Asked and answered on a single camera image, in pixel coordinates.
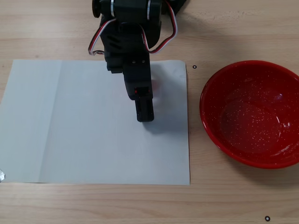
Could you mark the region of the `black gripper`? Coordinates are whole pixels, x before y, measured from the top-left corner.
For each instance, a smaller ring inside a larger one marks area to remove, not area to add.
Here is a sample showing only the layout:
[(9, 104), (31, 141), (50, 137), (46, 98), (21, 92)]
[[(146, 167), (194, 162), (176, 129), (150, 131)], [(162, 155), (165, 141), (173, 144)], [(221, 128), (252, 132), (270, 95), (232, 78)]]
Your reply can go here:
[(108, 71), (113, 74), (123, 72), (128, 96), (135, 101), (137, 121), (153, 121), (149, 55), (142, 37), (142, 32), (150, 27), (150, 23), (112, 21), (104, 24), (102, 21), (100, 25), (103, 27), (100, 38)]

